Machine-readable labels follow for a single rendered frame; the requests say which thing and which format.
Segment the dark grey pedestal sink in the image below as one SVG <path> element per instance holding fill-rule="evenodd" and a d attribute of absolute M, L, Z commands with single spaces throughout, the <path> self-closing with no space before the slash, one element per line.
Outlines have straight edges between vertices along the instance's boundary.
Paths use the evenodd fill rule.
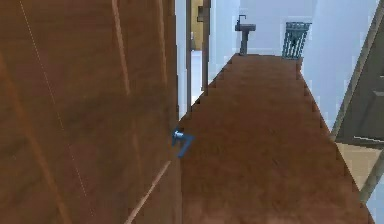
<path fill-rule="evenodd" d="M 245 15 L 239 15 L 236 25 L 235 25 L 235 30 L 237 32 L 240 32 L 242 37 L 241 37 L 241 43 L 240 43 L 240 51 L 239 54 L 241 56 L 245 56 L 247 54 L 247 43 L 248 43 L 248 36 L 251 31 L 256 30 L 256 25 L 255 24 L 243 24 L 241 22 L 241 18 L 246 18 Z"/>

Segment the brown wooden room door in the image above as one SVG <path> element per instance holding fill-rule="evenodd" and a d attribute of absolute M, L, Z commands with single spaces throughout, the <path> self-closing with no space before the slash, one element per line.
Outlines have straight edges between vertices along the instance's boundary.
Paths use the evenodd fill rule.
<path fill-rule="evenodd" d="M 0 224 L 182 224 L 175 0 L 0 0 Z"/>

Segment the grey room door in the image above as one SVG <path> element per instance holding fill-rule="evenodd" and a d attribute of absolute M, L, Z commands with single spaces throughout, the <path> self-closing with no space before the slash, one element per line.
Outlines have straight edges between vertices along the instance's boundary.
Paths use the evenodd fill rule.
<path fill-rule="evenodd" d="M 384 174 L 384 0 L 378 0 L 331 139 L 366 203 Z M 367 166 L 362 177 L 355 174 L 354 162 Z"/>

